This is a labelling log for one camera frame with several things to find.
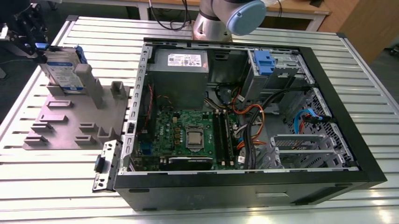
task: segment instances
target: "sticker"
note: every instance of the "sticker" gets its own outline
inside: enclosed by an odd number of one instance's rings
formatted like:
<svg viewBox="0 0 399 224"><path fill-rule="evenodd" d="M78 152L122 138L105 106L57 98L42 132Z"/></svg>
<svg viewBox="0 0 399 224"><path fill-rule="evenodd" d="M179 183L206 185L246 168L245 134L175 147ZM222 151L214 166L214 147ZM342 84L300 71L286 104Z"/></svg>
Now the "sticker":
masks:
<svg viewBox="0 0 399 224"><path fill-rule="evenodd" d="M47 62L47 70L51 78L62 89L77 91L82 89L79 78L73 73L73 64L69 62Z"/></svg>
<svg viewBox="0 0 399 224"><path fill-rule="evenodd" d="M167 55L167 66L201 67L200 55Z"/></svg>
<svg viewBox="0 0 399 224"><path fill-rule="evenodd" d="M244 163L244 162L245 162L245 158L244 158L244 156L238 156L238 157L237 157L237 162L238 162L238 163Z"/></svg>
<svg viewBox="0 0 399 224"><path fill-rule="evenodd" d="M241 95L237 95L237 99L242 102L245 98Z"/></svg>
<svg viewBox="0 0 399 224"><path fill-rule="evenodd" d="M324 15L328 15L328 12L321 12L321 11L314 11L313 13L314 13L314 14L324 14Z"/></svg>

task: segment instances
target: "open computer tower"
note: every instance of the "open computer tower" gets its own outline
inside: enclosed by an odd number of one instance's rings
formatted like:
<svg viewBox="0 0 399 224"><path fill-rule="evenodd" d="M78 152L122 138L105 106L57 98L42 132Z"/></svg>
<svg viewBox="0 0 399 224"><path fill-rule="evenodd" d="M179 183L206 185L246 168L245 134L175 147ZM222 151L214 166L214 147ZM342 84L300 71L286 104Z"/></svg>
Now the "open computer tower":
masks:
<svg viewBox="0 0 399 224"><path fill-rule="evenodd" d="M145 39L93 192L134 210L317 204L386 179L312 49Z"/></svg>

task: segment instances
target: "power supply label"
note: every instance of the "power supply label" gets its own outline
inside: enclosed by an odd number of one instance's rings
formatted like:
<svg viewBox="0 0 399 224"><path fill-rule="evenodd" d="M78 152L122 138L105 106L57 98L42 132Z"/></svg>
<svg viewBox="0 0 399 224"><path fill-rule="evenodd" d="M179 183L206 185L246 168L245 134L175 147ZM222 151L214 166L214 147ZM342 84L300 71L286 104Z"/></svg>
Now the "power supply label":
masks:
<svg viewBox="0 0 399 224"><path fill-rule="evenodd" d="M51 78L65 90L82 90L79 78L73 73L73 64L69 62L47 62L47 70Z"/></svg>
<svg viewBox="0 0 399 224"><path fill-rule="evenodd" d="M167 55L167 66L201 67L200 55Z"/></svg>

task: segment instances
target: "cpu socket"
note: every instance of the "cpu socket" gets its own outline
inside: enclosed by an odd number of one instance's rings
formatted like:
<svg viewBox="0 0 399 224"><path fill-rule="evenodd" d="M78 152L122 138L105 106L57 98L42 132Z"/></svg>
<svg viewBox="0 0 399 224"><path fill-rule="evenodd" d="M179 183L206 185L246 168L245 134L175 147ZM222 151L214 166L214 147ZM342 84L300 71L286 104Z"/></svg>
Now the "cpu socket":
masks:
<svg viewBox="0 0 399 224"><path fill-rule="evenodd" d="M197 152L204 148L204 130L198 128L185 128L185 148Z"/></svg>

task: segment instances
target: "motherboard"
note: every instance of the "motherboard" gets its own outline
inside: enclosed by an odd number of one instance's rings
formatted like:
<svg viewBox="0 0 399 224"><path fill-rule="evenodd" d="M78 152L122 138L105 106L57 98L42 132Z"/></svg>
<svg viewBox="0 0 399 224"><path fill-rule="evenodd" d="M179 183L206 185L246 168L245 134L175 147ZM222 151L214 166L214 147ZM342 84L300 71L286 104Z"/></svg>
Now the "motherboard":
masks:
<svg viewBox="0 0 399 224"><path fill-rule="evenodd" d="M154 139L139 142L135 167L155 170L236 169L230 138L237 118L226 111L157 111Z"/></svg>

